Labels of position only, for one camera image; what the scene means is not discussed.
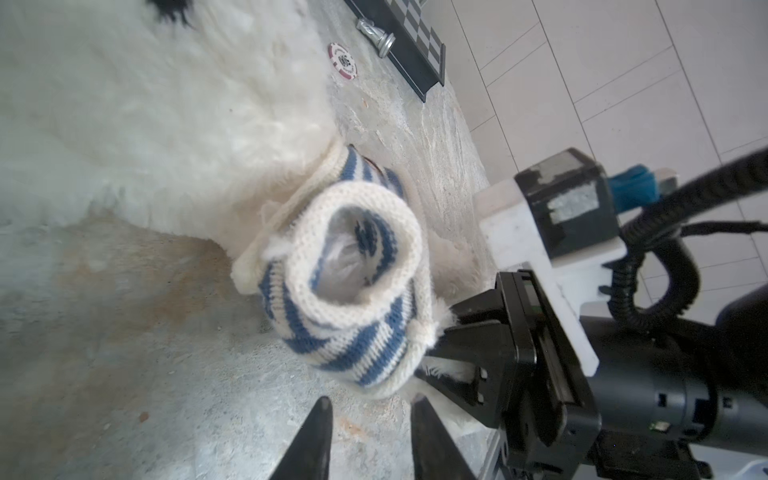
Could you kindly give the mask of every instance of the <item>black fur patch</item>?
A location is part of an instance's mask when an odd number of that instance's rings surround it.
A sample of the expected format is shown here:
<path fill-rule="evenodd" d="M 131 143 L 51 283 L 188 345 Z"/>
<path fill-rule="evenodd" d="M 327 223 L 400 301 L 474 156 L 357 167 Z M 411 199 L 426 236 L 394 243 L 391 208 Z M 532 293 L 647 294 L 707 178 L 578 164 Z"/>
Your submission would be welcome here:
<path fill-rule="evenodd" d="M 147 0 L 147 3 L 157 8 L 158 21 L 189 26 L 187 13 L 192 8 L 192 0 Z"/>

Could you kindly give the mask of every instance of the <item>red and white poker chip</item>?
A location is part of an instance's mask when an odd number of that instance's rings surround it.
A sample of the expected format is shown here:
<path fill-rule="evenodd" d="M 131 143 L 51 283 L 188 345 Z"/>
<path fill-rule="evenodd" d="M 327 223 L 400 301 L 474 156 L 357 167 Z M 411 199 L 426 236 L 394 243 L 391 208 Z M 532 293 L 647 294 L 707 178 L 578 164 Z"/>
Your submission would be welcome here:
<path fill-rule="evenodd" d="M 342 77 L 347 80 L 357 77 L 357 63 L 352 58 L 352 54 L 343 46 L 335 42 L 328 45 L 328 58 L 331 59 L 333 67 L 339 71 Z"/>

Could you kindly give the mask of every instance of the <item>chess piece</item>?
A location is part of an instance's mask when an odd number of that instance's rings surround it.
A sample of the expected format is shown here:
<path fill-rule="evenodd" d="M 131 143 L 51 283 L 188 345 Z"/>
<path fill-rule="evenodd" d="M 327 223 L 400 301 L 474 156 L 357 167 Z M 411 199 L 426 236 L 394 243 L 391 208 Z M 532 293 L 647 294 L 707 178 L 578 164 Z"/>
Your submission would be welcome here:
<path fill-rule="evenodd" d="M 395 34 L 387 35 L 381 28 L 373 25 L 367 18 L 361 18 L 357 21 L 357 29 L 360 30 L 373 44 L 379 49 L 379 57 L 384 58 L 392 44 L 395 43 Z"/>

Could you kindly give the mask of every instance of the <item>cable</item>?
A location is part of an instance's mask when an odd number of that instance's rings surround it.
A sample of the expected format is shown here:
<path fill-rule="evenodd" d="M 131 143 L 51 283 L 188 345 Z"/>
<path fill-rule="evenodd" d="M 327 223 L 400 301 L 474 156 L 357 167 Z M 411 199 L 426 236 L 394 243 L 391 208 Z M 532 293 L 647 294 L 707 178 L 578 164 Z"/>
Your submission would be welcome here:
<path fill-rule="evenodd" d="M 756 233 L 768 232 L 768 223 L 761 222 L 699 222 L 683 225 L 681 237 L 711 235 L 712 233 Z"/>
<path fill-rule="evenodd" d="M 675 230 L 691 217 L 767 188 L 768 149 L 763 149 L 698 177 L 646 207 L 621 229 L 627 256 L 610 265 L 611 315 L 626 327 L 641 332 L 658 329 L 680 315 L 696 298 L 700 278 L 690 252 Z M 659 257 L 669 273 L 669 287 L 653 306 L 638 310 L 634 305 L 637 271 L 648 251 Z"/>

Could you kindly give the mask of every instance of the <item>white plush toy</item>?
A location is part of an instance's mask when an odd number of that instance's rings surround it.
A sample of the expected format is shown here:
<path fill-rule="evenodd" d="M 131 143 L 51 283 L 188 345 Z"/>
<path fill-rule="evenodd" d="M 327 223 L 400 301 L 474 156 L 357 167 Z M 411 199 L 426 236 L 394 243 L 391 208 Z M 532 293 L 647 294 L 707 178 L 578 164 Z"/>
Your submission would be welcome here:
<path fill-rule="evenodd" d="M 304 0 L 0 2 L 0 220 L 211 239 L 295 352 L 391 394 L 452 321 L 430 269 L 450 294 L 458 254 L 347 148 L 324 57 Z"/>

